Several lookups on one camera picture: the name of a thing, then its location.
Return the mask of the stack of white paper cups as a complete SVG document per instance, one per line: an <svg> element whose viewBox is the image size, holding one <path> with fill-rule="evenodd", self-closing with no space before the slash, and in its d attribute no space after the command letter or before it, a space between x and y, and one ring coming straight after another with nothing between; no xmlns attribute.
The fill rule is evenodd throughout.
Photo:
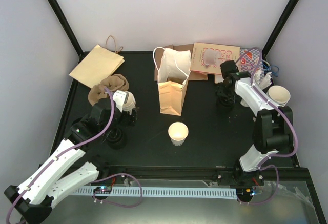
<svg viewBox="0 0 328 224"><path fill-rule="evenodd" d="M134 95L129 92L125 91L126 97L125 101L122 105L122 110L128 112L130 115L132 114L132 110L136 108L136 101Z"/></svg>

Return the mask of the orange paper bag white handles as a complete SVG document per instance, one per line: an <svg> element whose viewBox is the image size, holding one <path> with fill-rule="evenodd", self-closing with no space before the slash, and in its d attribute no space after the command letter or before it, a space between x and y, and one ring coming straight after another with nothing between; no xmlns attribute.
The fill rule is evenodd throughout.
<svg viewBox="0 0 328 224"><path fill-rule="evenodd" d="M160 113L181 116L188 80L182 83L174 81L157 82L157 85Z"/></svg>

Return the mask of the single white paper cup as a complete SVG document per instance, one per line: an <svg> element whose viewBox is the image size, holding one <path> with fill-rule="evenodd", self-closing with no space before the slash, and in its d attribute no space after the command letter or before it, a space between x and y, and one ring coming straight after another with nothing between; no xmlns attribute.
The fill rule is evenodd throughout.
<svg viewBox="0 0 328 224"><path fill-rule="evenodd" d="M175 122L169 126L168 135L173 145L181 146L189 135L189 129L184 123Z"/></svg>

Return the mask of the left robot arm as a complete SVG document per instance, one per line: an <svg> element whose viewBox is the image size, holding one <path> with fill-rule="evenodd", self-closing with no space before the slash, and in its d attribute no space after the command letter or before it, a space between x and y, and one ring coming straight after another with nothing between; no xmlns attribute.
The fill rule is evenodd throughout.
<svg viewBox="0 0 328 224"><path fill-rule="evenodd" d="M112 149L123 148L126 139L121 127L133 126L136 120L135 101L100 99L90 114L73 122L57 149L32 176L4 191L11 209L16 209L26 223L42 223L73 191L112 178L108 163L100 156L92 156L74 172L65 173L97 142L106 142Z"/></svg>

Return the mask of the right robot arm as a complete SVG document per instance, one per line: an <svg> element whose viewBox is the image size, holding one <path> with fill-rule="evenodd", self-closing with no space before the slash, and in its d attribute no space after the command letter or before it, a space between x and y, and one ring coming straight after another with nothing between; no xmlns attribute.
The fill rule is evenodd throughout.
<svg viewBox="0 0 328 224"><path fill-rule="evenodd" d="M272 156L296 146L293 112L270 99L251 82L250 73L240 72L233 60L222 63L220 68L223 81L216 91L217 106L231 110L238 101L244 100L255 116L253 144L235 162L232 173L237 184L246 185Z"/></svg>

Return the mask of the stack of black cup lids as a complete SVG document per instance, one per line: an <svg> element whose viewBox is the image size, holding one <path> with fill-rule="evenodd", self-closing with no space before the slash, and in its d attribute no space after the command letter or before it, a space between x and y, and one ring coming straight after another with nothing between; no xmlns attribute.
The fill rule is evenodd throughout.
<svg viewBox="0 0 328 224"><path fill-rule="evenodd" d="M127 140L121 128L111 129L105 139L107 145L113 150L120 150L126 146Z"/></svg>

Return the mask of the brown flat paper bag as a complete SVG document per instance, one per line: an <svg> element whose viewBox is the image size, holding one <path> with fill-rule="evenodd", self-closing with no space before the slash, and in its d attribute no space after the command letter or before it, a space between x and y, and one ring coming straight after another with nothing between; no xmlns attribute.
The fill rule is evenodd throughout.
<svg viewBox="0 0 328 224"><path fill-rule="evenodd" d="M156 47L153 50L155 81L208 80L206 74L191 71L191 57L192 45Z"/></svg>

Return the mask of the cakes printed paper bag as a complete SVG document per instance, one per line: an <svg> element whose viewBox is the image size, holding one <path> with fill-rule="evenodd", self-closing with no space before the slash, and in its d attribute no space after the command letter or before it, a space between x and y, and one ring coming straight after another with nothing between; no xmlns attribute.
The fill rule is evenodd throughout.
<svg viewBox="0 0 328 224"><path fill-rule="evenodd" d="M191 71L221 75L220 65L228 60L236 60L239 55L239 46L195 42L191 57Z"/></svg>

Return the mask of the cup of white straws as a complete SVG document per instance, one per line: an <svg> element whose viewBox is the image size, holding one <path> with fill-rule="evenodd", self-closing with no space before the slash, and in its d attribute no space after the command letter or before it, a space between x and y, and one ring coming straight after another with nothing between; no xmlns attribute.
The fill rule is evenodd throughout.
<svg viewBox="0 0 328 224"><path fill-rule="evenodd" d="M255 74L255 82L261 90L266 89L272 83L272 73L271 72L268 72L262 80L260 80L259 78L260 78L259 70L257 70L257 72Z"/></svg>

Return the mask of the blue checkered paper bag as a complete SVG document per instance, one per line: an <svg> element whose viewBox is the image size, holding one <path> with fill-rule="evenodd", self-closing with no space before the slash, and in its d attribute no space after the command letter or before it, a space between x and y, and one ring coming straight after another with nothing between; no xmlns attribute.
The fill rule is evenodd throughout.
<svg viewBox="0 0 328 224"><path fill-rule="evenodd" d="M246 54L238 61L237 67L240 72L247 71L252 74L254 68L257 66L258 62L260 62L253 77L253 81L256 84L260 84L265 77L262 59L260 58L261 50L240 48L240 55L243 55L245 52Z"/></svg>

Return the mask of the yellow kraft paper bag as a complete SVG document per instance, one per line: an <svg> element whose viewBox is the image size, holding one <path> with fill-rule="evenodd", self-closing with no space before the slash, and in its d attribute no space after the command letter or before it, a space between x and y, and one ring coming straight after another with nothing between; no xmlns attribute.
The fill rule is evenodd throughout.
<svg viewBox="0 0 328 224"><path fill-rule="evenodd" d="M69 76L92 88L112 75L124 61L123 56L96 45L70 72Z"/></svg>

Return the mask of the stack of plain paper cups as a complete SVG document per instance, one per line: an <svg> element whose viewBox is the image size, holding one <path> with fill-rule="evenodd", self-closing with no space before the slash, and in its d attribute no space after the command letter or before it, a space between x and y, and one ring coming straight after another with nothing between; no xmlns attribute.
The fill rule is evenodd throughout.
<svg viewBox="0 0 328 224"><path fill-rule="evenodd" d="M288 89L279 85L271 86L266 94L270 99L282 107L285 106L291 98Z"/></svg>

